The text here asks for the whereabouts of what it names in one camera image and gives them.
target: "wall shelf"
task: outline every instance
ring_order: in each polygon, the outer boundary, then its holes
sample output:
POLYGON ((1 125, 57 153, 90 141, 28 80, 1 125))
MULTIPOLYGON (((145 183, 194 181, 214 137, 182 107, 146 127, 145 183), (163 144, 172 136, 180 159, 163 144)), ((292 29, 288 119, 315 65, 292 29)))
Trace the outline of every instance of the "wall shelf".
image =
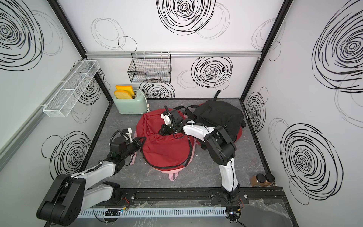
POLYGON ((68 79, 45 105, 43 112, 49 117, 67 117, 98 70, 99 64, 96 60, 82 61, 72 69, 68 79))
POLYGON ((87 58, 131 58, 135 54, 138 58, 160 58, 161 52, 170 53, 171 57, 261 57, 260 50, 227 50, 227 51, 158 51, 158 52, 87 52, 87 58))

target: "black backpack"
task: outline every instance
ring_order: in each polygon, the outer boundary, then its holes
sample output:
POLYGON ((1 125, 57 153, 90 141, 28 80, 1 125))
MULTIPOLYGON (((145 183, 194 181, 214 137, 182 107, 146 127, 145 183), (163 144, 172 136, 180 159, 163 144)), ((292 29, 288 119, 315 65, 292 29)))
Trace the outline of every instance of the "black backpack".
MULTIPOLYGON (((240 128, 246 126, 244 121, 243 112, 232 104, 224 101, 217 101, 217 96, 221 91, 218 90, 213 100, 208 100, 200 106, 190 105, 187 108, 178 106, 175 109, 179 110, 185 108, 186 115, 189 119, 196 123, 203 123, 208 127, 217 127, 218 125, 224 127, 232 141, 237 140, 237 135, 240 128)), ((204 141, 200 141, 202 149, 206 149, 204 141)))

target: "bread slice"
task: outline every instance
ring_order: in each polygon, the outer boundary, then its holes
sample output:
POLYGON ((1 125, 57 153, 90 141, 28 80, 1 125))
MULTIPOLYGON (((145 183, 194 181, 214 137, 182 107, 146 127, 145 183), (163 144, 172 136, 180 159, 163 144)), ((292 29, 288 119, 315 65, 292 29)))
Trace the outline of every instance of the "bread slice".
POLYGON ((132 96, 135 95, 135 92, 132 89, 132 86, 131 85, 126 85, 126 86, 116 85, 116 90, 128 91, 130 95, 132 95, 132 96))
POLYGON ((128 91, 125 90, 117 90, 114 92, 117 99, 132 99, 132 96, 128 91))

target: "black jar lid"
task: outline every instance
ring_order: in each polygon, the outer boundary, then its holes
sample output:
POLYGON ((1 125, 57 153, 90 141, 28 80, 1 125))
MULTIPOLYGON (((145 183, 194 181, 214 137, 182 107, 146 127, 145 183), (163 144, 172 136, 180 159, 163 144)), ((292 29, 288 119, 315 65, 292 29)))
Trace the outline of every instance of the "black jar lid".
POLYGON ((266 181, 266 177, 262 173, 257 174, 256 179, 260 183, 264 183, 266 181))
POLYGON ((272 183, 275 181, 275 177, 271 173, 266 173, 266 180, 272 183))

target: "brown jar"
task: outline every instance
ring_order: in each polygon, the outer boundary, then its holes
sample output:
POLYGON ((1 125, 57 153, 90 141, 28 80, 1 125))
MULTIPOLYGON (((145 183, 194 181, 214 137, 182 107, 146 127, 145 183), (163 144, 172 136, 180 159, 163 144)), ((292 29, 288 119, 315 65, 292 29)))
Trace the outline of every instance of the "brown jar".
POLYGON ((272 185, 274 181, 275 177, 271 173, 267 173, 266 175, 259 173, 250 179, 252 187, 267 187, 272 185))

